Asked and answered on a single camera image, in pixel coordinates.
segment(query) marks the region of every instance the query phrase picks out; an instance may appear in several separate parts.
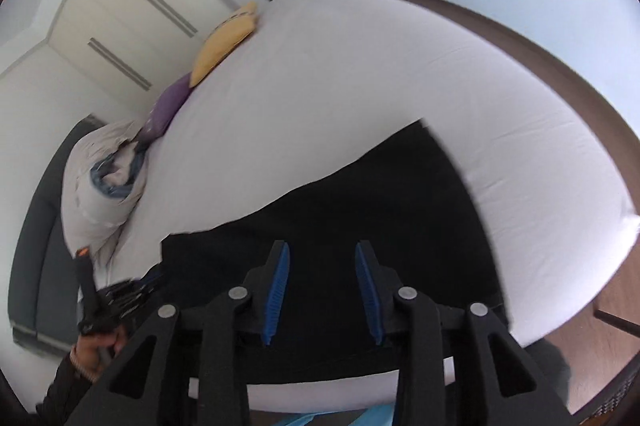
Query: white bed sheet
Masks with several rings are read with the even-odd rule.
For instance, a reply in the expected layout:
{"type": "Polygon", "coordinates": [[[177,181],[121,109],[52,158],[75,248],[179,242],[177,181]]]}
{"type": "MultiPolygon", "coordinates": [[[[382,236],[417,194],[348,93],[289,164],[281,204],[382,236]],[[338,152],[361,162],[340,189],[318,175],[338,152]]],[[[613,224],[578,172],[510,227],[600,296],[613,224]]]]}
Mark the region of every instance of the white bed sheet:
{"type": "MultiPolygon", "coordinates": [[[[246,216],[419,118],[478,207],[513,335],[526,345],[556,329],[600,291],[636,239],[625,184],[540,79],[400,0],[274,0],[256,34],[197,87],[150,150],[145,194],[101,283],[144,275],[168,234],[246,216]]],[[[338,392],[342,401],[329,392],[325,407],[388,401],[389,380],[380,376],[378,392],[354,382],[351,394],[338,392]]],[[[322,408],[317,388],[308,392],[313,403],[269,392],[250,389],[254,408],[322,408]]]]}

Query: person's arm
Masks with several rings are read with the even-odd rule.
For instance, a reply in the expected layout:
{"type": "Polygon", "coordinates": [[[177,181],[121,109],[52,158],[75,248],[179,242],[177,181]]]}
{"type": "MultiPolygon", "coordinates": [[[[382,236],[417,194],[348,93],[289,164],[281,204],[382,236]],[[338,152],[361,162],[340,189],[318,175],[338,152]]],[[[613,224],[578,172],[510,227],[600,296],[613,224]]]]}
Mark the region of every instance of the person's arm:
{"type": "Polygon", "coordinates": [[[105,369],[98,348],[113,347],[117,355],[126,342],[122,326],[111,334],[80,336],[71,353],[60,363],[46,397],[36,406],[36,413],[30,415],[29,426],[63,426],[105,369]]]}

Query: wardrobe handle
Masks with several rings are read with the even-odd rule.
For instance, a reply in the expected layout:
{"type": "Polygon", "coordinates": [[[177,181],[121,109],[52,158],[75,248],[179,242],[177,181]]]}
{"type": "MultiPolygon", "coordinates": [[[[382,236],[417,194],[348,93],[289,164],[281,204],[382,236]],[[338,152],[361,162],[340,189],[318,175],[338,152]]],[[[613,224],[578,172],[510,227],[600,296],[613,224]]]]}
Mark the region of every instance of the wardrobe handle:
{"type": "Polygon", "coordinates": [[[127,65],[124,61],[118,58],[113,52],[104,47],[100,42],[98,42],[95,38],[91,38],[87,45],[91,47],[94,51],[96,51],[101,57],[107,60],[111,65],[116,67],[120,72],[122,72],[126,77],[128,77],[133,83],[135,83],[138,87],[142,88],[142,90],[148,91],[152,84],[148,80],[145,79],[141,74],[137,73],[133,67],[127,65]]]}
{"type": "Polygon", "coordinates": [[[192,38],[198,32],[198,30],[194,28],[186,18],[184,18],[180,13],[174,10],[164,0],[146,1],[149,2],[153,7],[155,7],[155,9],[160,13],[166,16],[166,18],[172,21],[189,38],[192,38]]]}

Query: black cloth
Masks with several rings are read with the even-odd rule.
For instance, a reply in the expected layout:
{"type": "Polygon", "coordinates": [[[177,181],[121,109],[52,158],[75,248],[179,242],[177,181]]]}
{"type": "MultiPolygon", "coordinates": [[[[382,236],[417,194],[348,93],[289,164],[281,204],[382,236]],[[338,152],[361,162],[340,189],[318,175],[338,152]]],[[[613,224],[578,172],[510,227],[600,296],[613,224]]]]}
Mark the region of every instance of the black cloth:
{"type": "Polygon", "coordinates": [[[246,382],[363,376],[397,368],[374,345],[354,269],[359,240],[382,265],[437,303],[481,301],[502,313],[490,246],[455,168],[420,121],[333,175],[235,222],[162,241],[164,295],[197,307],[289,243],[289,282],[270,348],[241,350],[246,382]]]}
{"type": "Polygon", "coordinates": [[[84,379],[66,356],[36,413],[27,413],[0,372],[0,418],[7,426],[63,426],[91,382],[84,379]]]}

